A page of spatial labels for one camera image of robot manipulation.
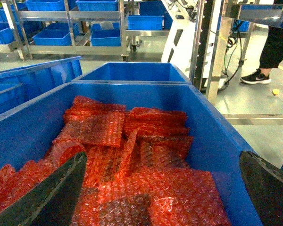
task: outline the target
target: person's leg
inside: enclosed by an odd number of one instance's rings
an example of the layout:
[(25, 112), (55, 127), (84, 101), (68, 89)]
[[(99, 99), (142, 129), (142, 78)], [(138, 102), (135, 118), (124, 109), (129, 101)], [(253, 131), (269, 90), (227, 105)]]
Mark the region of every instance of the person's leg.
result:
[(260, 57), (260, 68), (253, 74), (240, 78), (246, 84), (268, 84), (269, 73), (283, 61), (283, 29), (269, 27), (268, 36)]

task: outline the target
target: black sneaker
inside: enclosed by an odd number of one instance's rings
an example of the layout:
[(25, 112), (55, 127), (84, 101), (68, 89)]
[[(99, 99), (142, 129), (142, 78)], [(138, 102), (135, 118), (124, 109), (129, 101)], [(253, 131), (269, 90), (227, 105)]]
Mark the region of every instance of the black sneaker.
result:
[(246, 83), (246, 84), (268, 84), (270, 83), (270, 78), (269, 75), (265, 76), (264, 74), (261, 73), (261, 69), (258, 68), (256, 70), (256, 72), (254, 72), (253, 74), (250, 74), (248, 76), (245, 77), (241, 77), (240, 81)]

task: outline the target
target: yellow ball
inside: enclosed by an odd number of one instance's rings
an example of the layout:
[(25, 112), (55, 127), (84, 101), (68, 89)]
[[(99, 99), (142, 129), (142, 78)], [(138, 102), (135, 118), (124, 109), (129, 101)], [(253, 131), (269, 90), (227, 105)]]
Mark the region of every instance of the yellow ball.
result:
[(278, 89), (273, 89), (273, 94), (274, 94), (275, 96), (277, 96), (279, 93), (280, 93), (280, 90), (278, 90)]

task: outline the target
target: white machine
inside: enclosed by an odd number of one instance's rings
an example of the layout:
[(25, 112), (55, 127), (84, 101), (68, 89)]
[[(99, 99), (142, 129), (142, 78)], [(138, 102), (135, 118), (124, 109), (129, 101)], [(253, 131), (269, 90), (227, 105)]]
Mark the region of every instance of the white machine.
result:
[[(222, 0), (216, 0), (213, 23), (211, 25), (211, 33), (209, 42), (206, 65), (204, 67), (203, 78), (207, 80), (211, 68), (213, 49), (215, 43), (215, 33), (220, 14), (220, 6)], [(162, 0), (164, 6), (168, 10), (173, 19), (173, 24), (166, 41), (165, 49), (161, 58), (161, 62), (170, 62), (177, 66), (187, 77), (189, 77), (191, 57), (193, 51), (193, 40), (196, 31), (195, 14), (197, 12), (197, 1), (194, 0)], [(223, 87), (225, 79), (220, 80), (219, 87)]]

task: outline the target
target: gray floor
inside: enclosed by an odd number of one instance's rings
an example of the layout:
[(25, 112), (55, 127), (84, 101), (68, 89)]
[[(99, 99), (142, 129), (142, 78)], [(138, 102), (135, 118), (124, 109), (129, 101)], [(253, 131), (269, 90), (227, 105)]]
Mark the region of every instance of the gray floor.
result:
[[(135, 62), (160, 62), (166, 42), (165, 37), (143, 37), (143, 43), (137, 52), (130, 56)], [(241, 76), (253, 72), (259, 64), (259, 57), (265, 43), (266, 33), (255, 31), (247, 51), (244, 66), (229, 87), (220, 91), (217, 96), (216, 108), (221, 113), (249, 113), (249, 114), (283, 114), (283, 71), (274, 69), (271, 72), (272, 82), (268, 85), (243, 85), (239, 82)], [(233, 54), (229, 71), (234, 72), (239, 57), (237, 48)], [(0, 54), (0, 70), (42, 63), (69, 56), (35, 55), (34, 60), (21, 61), (17, 53)], [(86, 73), (105, 62), (122, 61), (120, 56), (83, 56), (81, 66)], [(274, 96), (273, 89), (280, 89), (280, 94)], [(253, 149), (264, 159), (277, 167), (283, 163), (283, 126), (235, 126)]]

